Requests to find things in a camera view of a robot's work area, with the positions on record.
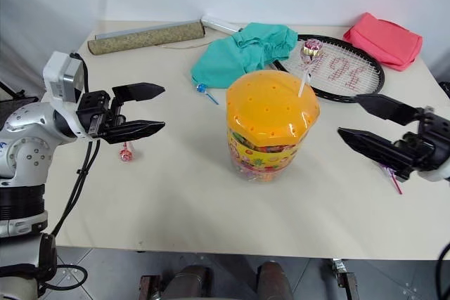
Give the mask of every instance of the teal cloth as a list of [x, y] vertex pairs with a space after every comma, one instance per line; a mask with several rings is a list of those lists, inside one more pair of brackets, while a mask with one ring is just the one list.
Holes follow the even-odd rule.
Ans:
[[231, 37], [216, 40], [192, 67], [194, 85], [228, 88], [242, 75], [289, 57], [297, 33], [285, 25], [252, 22]]

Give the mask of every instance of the pink pouch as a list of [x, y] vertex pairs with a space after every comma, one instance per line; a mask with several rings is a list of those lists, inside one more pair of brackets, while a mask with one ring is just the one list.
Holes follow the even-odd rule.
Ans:
[[395, 70], [405, 70], [422, 47], [420, 35], [393, 22], [379, 20], [370, 13], [364, 13], [355, 26], [345, 32], [344, 40]]

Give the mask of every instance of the racket strings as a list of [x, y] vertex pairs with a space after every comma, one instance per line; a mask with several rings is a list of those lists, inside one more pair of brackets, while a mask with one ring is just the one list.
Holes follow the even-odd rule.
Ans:
[[[301, 48], [299, 41], [291, 57], [281, 61], [287, 71], [298, 77], [302, 77], [304, 71]], [[329, 42], [323, 43], [322, 58], [309, 67], [309, 72], [314, 88], [341, 96], [372, 93], [380, 83], [380, 73], [370, 61]]]

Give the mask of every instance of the tennis racket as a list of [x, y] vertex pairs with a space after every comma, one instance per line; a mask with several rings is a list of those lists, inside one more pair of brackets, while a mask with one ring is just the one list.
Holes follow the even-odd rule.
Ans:
[[316, 95], [327, 100], [354, 103], [358, 94], [378, 93], [385, 83], [380, 64], [365, 51], [348, 42], [321, 35], [299, 34], [296, 47], [287, 60], [275, 61], [277, 70], [303, 78], [304, 64], [300, 57], [303, 42], [322, 41], [322, 56], [308, 69]]

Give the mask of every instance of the gray floor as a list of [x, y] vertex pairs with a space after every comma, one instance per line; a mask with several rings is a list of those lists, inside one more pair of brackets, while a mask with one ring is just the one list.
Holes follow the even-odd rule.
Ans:
[[[288, 276], [295, 299], [345, 300], [323, 259], [275, 256], [239, 256], [229, 254], [194, 254], [133, 252], [115, 249], [58, 248], [59, 263], [76, 263], [89, 272], [82, 287], [72, 291], [47, 291], [41, 299], [103, 300], [137, 299], [141, 275], [162, 275], [169, 280], [187, 265], [197, 264], [214, 271], [213, 295], [233, 299], [256, 299], [255, 272], [263, 262], [279, 262]], [[346, 261], [356, 273], [361, 300], [432, 300], [434, 261]], [[78, 270], [58, 270], [51, 281], [65, 286], [80, 279]], [[450, 261], [444, 265], [444, 280], [450, 285]]]

